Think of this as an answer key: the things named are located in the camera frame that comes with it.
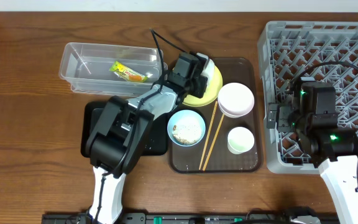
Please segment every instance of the green light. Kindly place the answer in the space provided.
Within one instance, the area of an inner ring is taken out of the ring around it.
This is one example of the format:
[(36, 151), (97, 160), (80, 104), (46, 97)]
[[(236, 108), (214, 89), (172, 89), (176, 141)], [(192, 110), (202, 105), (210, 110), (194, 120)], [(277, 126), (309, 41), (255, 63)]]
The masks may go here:
[(331, 140), (337, 140), (337, 139), (338, 139), (338, 137), (336, 137), (336, 136), (335, 136), (335, 135), (333, 135), (333, 134), (332, 134), (332, 135), (330, 135), (329, 137), (331, 138)]

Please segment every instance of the yellow plate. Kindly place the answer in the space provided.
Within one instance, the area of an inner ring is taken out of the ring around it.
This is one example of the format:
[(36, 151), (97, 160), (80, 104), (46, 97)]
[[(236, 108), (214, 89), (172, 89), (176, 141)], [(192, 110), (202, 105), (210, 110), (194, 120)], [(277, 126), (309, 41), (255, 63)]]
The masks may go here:
[(222, 74), (215, 66), (214, 76), (212, 77), (211, 84), (207, 87), (204, 93), (204, 97), (197, 98), (195, 96), (187, 95), (183, 101), (187, 106), (205, 106), (212, 103), (218, 97), (219, 90), (223, 86)]

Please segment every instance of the chopstick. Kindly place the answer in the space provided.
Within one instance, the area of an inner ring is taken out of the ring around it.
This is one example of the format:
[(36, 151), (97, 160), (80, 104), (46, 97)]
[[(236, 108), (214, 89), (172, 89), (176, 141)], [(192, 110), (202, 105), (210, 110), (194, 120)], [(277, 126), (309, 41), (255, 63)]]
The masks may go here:
[(219, 130), (221, 129), (223, 118), (224, 118), (224, 114), (222, 114), (222, 117), (221, 117), (221, 120), (219, 122), (218, 128), (216, 129), (216, 133), (215, 133), (214, 139), (212, 140), (212, 144), (211, 144), (211, 147), (209, 149), (208, 156), (206, 157), (206, 161), (205, 161), (205, 164), (204, 164), (204, 167), (203, 167), (203, 171), (205, 171), (205, 168), (208, 165), (209, 157), (211, 156), (212, 149), (214, 148), (216, 137), (218, 136)]
[(201, 156), (201, 161), (200, 161), (200, 167), (198, 168), (199, 170), (201, 170), (201, 165), (203, 164), (204, 155), (205, 155), (205, 149), (206, 149), (206, 146), (208, 145), (209, 134), (211, 133), (212, 124), (214, 123), (214, 117), (215, 117), (215, 112), (216, 112), (216, 106), (217, 105), (218, 105), (218, 101), (215, 101), (214, 111), (212, 112), (211, 122), (209, 122), (208, 132), (206, 134), (203, 155)]

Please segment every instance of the dark brown placemat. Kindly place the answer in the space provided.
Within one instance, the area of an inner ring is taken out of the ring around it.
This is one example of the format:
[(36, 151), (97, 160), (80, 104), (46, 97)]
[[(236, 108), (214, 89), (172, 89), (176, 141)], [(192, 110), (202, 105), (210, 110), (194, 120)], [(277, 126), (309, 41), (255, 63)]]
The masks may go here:
[[(248, 60), (244, 58), (216, 58), (213, 60), (222, 73), (223, 85), (233, 82), (244, 84), (250, 88), (255, 97), (256, 89), (254, 70)], [(198, 112), (204, 118), (206, 130), (208, 131), (208, 125), (211, 121), (214, 104), (215, 102), (212, 102), (209, 105), (198, 108), (180, 106), (174, 112), (183, 109)], [(209, 135), (208, 146), (204, 156), (203, 166), (221, 116), (222, 112), (217, 106), (214, 123), (211, 129), (211, 134)], [(169, 153), (170, 165), (172, 169), (182, 174), (205, 172), (253, 172), (257, 170), (261, 165), (263, 158), (258, 122), (259, 117), (256, 98), (254, 109), (249, 114), (240, 118), (229, 118), (225, 116), (205, 171), (199, 170), (198, 168), (200, 166), (206, 134), (201, 142), (191, 147), (181, 147), (170, 141)], [(227, 148), (227, 134), (231, 129), (239, 126), (249, 129), (254, 134), (255, 144), (248, 152), (235, 155)]]

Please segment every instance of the blue bowl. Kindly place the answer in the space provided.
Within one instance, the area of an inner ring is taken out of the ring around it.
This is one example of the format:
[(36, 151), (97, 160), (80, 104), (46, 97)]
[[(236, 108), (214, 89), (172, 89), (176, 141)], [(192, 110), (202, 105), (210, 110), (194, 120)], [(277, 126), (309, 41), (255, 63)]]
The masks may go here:
[[(173, 137), (173, 126), (177, 124), (178, 121), (180, 121), (183, 118), (186, 117), (194, 117), (196, 118), (198, 124), (200, 125), (201, 128), (201, 137), (200, 139), (195, 142), (194, 144), (191, 145), (185, 145), (182, 144), (180, 142), (178, 142), (174, 137)], [(169, 119), (168, 121), (168, 126), (167, 126), (167, 132), (168, 132), (168, 136), (169, 138), (177, 145), (179, 146), (183, 146), (183, 147), (188, 147), (188, 146), (194, 146), (195, 144), (199, 143), (202, 138), (205, 135), (205, 121), (204, 119), (196, 112), (192, 111), (192, 110), (181, 110), (176, 112), (174, 115), (172, 115), (172, 117)]]

